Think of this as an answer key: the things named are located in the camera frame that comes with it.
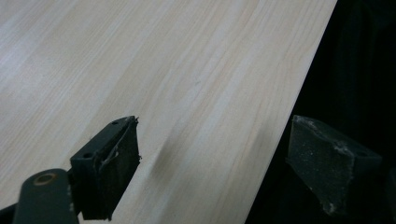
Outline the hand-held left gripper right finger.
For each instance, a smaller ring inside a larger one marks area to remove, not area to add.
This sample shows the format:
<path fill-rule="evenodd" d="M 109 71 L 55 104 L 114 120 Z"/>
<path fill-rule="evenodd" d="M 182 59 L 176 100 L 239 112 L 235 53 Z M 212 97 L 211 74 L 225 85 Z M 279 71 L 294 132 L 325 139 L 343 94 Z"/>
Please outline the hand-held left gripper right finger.
<path fill-rule="evenodd" d="M 292 119 L 287 162 L 330 216 L 362 216 L 373 206 L 382 157 L 317 119 Z"/>

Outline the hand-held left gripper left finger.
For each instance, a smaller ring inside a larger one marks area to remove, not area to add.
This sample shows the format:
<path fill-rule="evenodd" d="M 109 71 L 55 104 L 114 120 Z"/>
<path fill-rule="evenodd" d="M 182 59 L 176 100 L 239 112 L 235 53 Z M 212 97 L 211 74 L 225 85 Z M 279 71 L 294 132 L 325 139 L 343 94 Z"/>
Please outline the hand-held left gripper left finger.
<path fill-rule="evenodd" d="M 74 202 L 84 219 L 112 218 L 140 163 L 137 124 L 134 116 L 113 120 L 71 157 Z"/>

